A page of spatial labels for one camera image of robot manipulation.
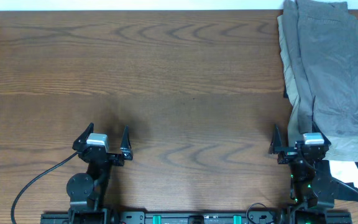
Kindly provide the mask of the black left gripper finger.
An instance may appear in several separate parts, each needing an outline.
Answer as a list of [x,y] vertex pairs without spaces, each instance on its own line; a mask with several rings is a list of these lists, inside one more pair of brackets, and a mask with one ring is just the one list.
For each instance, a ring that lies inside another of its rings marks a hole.
[[125,126],[125,128],[124,128],[120,148],[121,148],[122,155],[125,160],[128,160],[128,161],[133,160],[133,152],[132,152],[131,142],[129,139],[129,127],[128,126]]
[[88,148],[88,143],[86,142],[88,137],[94,131],[94,124],[90,123],[88,127],[82,132],[82,134],[73,142],[73,150],[75,151],[84,151]]

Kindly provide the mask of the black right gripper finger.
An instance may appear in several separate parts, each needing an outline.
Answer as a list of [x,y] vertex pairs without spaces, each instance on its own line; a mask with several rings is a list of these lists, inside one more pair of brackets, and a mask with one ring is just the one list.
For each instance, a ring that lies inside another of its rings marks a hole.
[[269,154],[279,154],[282,151],[282,138],[277,125],[274,126],[273,136],[268,150]]
[[320,128],[314,121],[312,122],[312,131],[313,131],[313,133],[319,133],[321,135],[321,139],[324,140],[324,145],[327,145],[327,146],[331,145],[331,141],[323,134],[322,130],[320,130]]

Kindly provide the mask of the grey shorts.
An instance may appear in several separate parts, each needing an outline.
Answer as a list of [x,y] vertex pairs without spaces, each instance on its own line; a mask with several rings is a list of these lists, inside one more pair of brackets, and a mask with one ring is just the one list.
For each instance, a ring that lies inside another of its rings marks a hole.
[[300,97],[298,130],[358,136],[358,20],[346,2],[285,1],[282,26]]

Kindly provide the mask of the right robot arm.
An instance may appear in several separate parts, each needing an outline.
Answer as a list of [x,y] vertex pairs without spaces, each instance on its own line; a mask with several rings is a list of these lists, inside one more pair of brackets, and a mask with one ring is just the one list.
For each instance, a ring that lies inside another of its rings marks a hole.
[[313,132],[303,135],[294,146],[284,145],[278,126],[274,126],[269,154],[278,156],[278,164],[290,167],[290,198],[295,201],[282,210],[276,223],[351,223],[349,212],[333,211],[340,190],[354,193],[356,189],[334,180],[329,162],[324,161],[331,142],[313,125]]

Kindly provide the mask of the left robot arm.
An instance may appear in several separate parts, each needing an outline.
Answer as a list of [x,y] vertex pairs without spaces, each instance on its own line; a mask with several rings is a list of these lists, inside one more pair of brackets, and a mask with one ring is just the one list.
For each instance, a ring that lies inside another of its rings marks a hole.
[[119,215],[111,208],[104,207],[104,196],[111,176],[111,168],[121,167],[125,161],[133,160],[129,140],[129,127],[124,128],[120,153],[110,153],[108,137],[93,132],[90,123],[73,142],[73,150],[88,164],[85,173],[73,175],[67,182],[70,197],[69,223],[119,223]]

